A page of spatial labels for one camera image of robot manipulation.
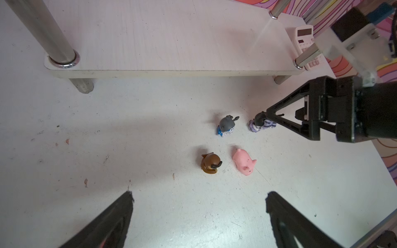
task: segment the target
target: figurine with blue outfit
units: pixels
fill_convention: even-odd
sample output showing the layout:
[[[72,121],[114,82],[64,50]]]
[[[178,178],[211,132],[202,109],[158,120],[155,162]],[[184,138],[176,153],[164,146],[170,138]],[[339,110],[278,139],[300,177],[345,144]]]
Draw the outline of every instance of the figurine with blue outfit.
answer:
[[[221,137],[231,134],[234,130],[235,121],[238,120],[240,117],[237,116],[233,119],[233,116],[227,115],[219,122],[219,126],[216,130],[217,134]]]

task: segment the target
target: debris speck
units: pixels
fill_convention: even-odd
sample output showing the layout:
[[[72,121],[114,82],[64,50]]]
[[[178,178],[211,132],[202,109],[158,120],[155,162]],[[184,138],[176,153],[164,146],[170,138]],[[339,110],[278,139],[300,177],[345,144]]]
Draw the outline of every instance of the debris speck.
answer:
[[[108,158],[109,158],[109,154],[108,154],[108,155],[106,155],[106,157],[105,157],[105,160],[103,161],[103,165],[105,165],[105,164],[106,164],[106,161],[108,160]]]

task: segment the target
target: metal leg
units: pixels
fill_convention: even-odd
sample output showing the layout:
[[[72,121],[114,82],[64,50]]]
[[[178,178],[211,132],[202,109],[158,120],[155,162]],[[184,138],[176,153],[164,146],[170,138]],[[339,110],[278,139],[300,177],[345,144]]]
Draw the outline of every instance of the metal leg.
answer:
[[[306,24],[310,24],[329,3],[331,0],[317,0],[303,15],[303,20]]]
[[[311,45],[306,51],[304,51],[301,55],[299,55],[292,63],[298,69],[303,69],[304,66],[312,61],[315,57],[321,54],[321,51],[318,49],[317,45],[314,43]],[[274,81],[276,84],[280,85],[285,80],[287,80],[290,76],[276,76]]]
[[[50,62],[59,68],[75,66],[79,54],[73,50],[43,0],[5,0],[22,23],[48,53]],[[94,88],[91,79],[71,79],[82,93]]]
[[[70,78],[69,80],[81,93],[88,94],[94,89],[94,80],[91,78]]]
[[[283,12],[283,10],[289,4],[290,1],[291,0],[278,0],[276,5],[273,7],[273,9],[269,11],[269,15],[273,19],[277,19],[278,16],[281,14],[281,12]]]

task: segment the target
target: brown dog figurine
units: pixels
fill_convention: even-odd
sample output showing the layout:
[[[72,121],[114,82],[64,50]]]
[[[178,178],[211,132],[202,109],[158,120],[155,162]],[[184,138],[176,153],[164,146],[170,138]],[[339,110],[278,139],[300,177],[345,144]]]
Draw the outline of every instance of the brown dog figurine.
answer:
[[[218,167],[222,165],[222,161],[218,155],[213,152],[202,155],[201,168],[205,173],[215,174],[218,171]]]

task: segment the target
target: pig toy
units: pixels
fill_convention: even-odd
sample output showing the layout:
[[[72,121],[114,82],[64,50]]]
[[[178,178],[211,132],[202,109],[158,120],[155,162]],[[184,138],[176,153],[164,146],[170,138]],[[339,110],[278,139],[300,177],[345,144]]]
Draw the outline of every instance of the pig toy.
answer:
[[[236,163],[237,169],[246,176],[254,171],[256,160],[252,160],[245,150],[237,149],[233,155],[233,161]]]

